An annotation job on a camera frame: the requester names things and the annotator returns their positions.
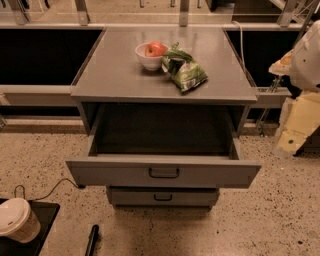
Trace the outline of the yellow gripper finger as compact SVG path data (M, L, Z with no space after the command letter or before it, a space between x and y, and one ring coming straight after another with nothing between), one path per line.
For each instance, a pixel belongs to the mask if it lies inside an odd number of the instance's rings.
M295 155L320 127L320 94L304 92L296 99L287 98L276 131L275 154Z
M288 51L281 59L269 67L269 72L277 76L289 76L293 50Z

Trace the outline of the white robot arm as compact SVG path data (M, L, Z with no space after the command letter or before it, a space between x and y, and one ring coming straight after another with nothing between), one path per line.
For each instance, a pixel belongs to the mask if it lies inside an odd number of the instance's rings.
M275 146L279 155L294 155L320 126L320 21L314 22L269 72L288 76L301 90L294 100L286 101Z

